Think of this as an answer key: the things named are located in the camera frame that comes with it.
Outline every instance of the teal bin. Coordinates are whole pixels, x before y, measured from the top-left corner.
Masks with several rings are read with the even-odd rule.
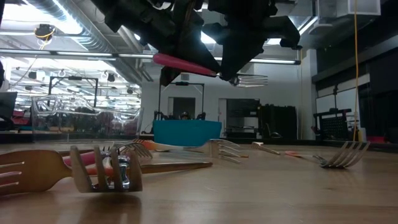
[[[219,139],[221,122],[203,120],[154,121],[155,142],[174,146],[202,146]]]

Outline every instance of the wooden table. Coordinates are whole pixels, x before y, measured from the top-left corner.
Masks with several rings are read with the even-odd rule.
[[[269,146],[330,158],[335,148]],[[349,170],[244,150],[243,164],[144,176],[144,191],[81,194],[63,179],[41,194],[0,197],[0,223],[398,223],[398,155],[367,152]],[[157,161],[192,161],[155,153]]]

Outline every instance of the table surface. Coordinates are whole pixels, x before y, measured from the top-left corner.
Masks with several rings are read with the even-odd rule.
[[[325,158],[337,151],[269,147]],[[145,175],[143,192],[81,194],[66,178],[47,192],[0,197],[0,223],[397,223],[397,154],[367,152],[348,170],[327,170],[310,159],[243,148],[249,159],[241,165],[189,152],[154,153],[154,163],[214,166]]]

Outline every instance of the pipe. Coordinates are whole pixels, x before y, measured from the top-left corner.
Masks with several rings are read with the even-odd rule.
[[[23,0],[43,13],[50,14],[60,22],[70,21],[83,29],[82,35],[87,38],[76,38],[75,41],[89,52],[116,52],[104,35],[94,26],[89,18],[72,0]],[[117,58],[106,63],[114,66],[119,74],[128,82],[141,83],[142,77],[136,68],[130,67],[124,60]]]

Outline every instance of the robotic arm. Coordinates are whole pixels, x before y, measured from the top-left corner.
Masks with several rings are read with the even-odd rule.
[[[195,10],[204,0],[92,0],[105,15],[105,23],[114,32],[123,25],[151,44],[159,53],[170,55],[233,80],[238,71],[256,55],[263,53],[268,38],[281,38],[282,47],[298,48],[300,34],[287,16],[277,13],[275,0],[209,0],[208,9],[224,14],[226,26],[205,24]],[[167,9],[159,10],[165,2]],[[221,65],[201,42],[201,31],[223,46]],[[160,76],[167,86],[183,72],[164,67]]]

